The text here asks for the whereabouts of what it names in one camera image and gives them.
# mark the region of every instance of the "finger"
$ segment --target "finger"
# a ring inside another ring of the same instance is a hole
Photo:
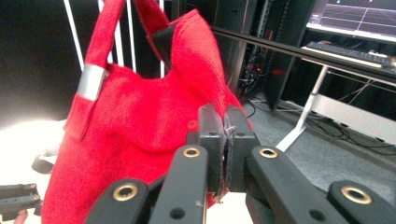
[[[17,218],[15,218],[14,224],[23,224],[24,221],[26,220],[28,216],[28,213],[26,210],[21,210],[17,216]]]

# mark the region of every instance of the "computer monitor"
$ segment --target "computer monitor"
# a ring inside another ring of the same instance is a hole
[[[394,0],[317,0],[310,30],[396,43]]]

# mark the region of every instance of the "keyboard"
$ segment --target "keyboard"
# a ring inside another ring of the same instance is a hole
[[[369,63],[376,63],[383,67],[392,67],[392,62],[389,57],[377,56],[374,54],[365,53],[365,52],[361,52],[361,51],[357,51],[357,50],[353,50],[353,49],[344,49],[344,48],[340,48],[340,47],[336,47],[336,46],[332,46],[332,45],[328,45],[328,44],[322,44],[320,42],[319,43],[312,42],[312,41],[308,45],[306,45],[306,47],[309,49],[322,50],[322,51],[329,52],[332,54],[337,54],[337,55],[341,55],[341,56],[345,56],[345,57],[349,57],[349,58],[353,58],[353,59],[357,59],[357,60],[362,60],[362,61],[366,61]]]

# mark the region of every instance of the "red cloth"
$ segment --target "red cloth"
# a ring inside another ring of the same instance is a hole
[[[148,35],[168,25],[154,1],[135,3]],[[228,105],[241,107],[225,84],[216,40],[196,10],[177,20],[165,78],[143,79],[107,64],[123,4],[106,0],[96,24],[86,63],[110,75],[96,101],[76,94],[42,223],[81,223],[114,181],[130,177],[149,184],[165,175],[187,132],[197,131],[200,106],[214,104],[222,118]]]

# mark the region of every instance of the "desk leg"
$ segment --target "desk leg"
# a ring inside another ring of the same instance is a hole
[[[320,74],[318,76],[317,82],[315,83],[314,89],[309,94],[308,100],[305,103],[303,113],[301,114],[296,127],[285,137],[282,141],[277,144],[276,148],[281,151],[286,151],[288,147],[300,136],[300,134],[305,130],[305,120],[308,117],[309,112],[311,111],[312,104],[315,101],[315,97],[317,96],[320,86],[326,77],[327,71],[329,67],[327,65],[323,65]]]

